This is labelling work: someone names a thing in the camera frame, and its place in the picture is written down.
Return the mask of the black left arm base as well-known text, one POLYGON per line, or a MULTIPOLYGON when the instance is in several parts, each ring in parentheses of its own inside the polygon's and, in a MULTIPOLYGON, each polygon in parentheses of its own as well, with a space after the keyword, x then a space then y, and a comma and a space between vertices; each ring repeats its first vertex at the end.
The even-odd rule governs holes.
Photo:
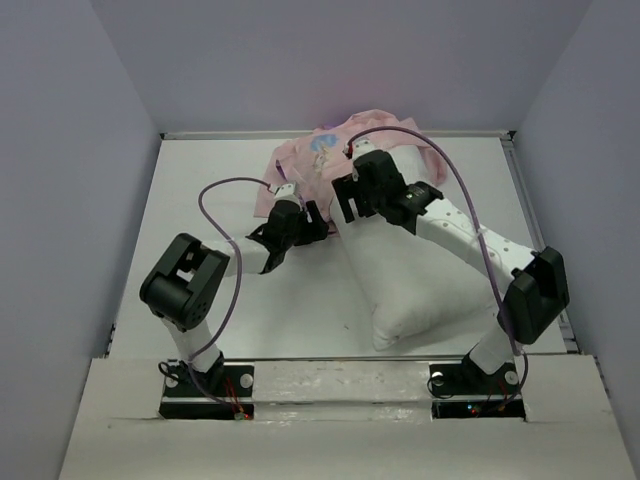
POLYGON ((217 377, 190 372, 179 360, 158 363, 164 377, 159 416, 166 420, 243 421, 254 418, 255 364, 226 361, 217 377))

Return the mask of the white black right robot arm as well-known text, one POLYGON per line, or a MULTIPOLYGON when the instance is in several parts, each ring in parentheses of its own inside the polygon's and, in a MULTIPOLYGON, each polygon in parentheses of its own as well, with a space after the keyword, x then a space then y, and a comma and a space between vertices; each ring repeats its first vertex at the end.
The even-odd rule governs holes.
POLYGON ((516 349, 535 343, 567 307, 563 256, 513 243, 463 213, 437 188, 405 182, 392 155, 380 149, 355 152, 353 171, 334 180, 346 222, 378 215, 396 227, 449 251, 484 274, 497 294, 497 324, 469 351, 460 368, 462 384, 482 392, 516 349))

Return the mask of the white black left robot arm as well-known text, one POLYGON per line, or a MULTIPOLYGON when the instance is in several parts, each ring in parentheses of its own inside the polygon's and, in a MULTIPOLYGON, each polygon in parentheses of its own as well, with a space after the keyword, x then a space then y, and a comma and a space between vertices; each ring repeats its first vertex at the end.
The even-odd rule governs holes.
POLYGON ((267 221, 244 238, 206 245, 181 233, 171 241, 147 274, 139 297, 169 330, 195 392, 209 395, 221 383, 223 354, 206 316, 222 281, 233 277, 241 285, 244 274, 268 274, 283 263, 289 249, 328 235, 329 225, 315 202, 301 207, 278 200, 267 221))

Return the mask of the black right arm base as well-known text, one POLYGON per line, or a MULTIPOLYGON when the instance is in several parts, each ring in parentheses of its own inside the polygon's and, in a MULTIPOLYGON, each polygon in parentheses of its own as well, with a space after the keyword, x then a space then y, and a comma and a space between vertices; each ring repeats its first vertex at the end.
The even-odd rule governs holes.
POLYGON ((432 418, 446 419, 526 419, 522 390, 529 374, 529 358, 523 355, 518 373, 509 360, 495 373, 486 374, 470 359, 429 366, 427 390, 433 400, 432 418))

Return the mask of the pink printed pillowcase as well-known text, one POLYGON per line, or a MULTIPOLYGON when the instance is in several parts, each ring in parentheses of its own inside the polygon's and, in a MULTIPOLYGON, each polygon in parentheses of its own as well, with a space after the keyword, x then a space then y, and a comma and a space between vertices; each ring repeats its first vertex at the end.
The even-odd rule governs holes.
MULTIPOLYGON (((383 110, 356 113, 334 128, 318 128, 277 147, 263 180, 271 185, 296 182, 302 198, 315 201, 324 220, 331 222, 330 211, 335 198, 331 181, 352 170, 351 161, 343 154, 345 144, 361 131, 382 126, 418 129, 413 119, 400 120, 383 110)), ((368 138, 376 149, 389 152, 408 184, 425 181, 439 186, 447 179, 448 169, 442 157, 427 143, 411 135, 380 131, 361 138, 368 138)))

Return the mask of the white pillow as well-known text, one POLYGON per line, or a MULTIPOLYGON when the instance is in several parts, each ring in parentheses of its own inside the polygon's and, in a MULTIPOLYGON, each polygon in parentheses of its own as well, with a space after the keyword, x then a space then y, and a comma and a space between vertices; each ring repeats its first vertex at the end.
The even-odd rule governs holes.
POLYGON ((446 249, 379 215, 348 223, 336 199, 330 215, 370 310, 376 351, 435 343, 448 328, 485 332, 495 322, 488 279, 446 249))

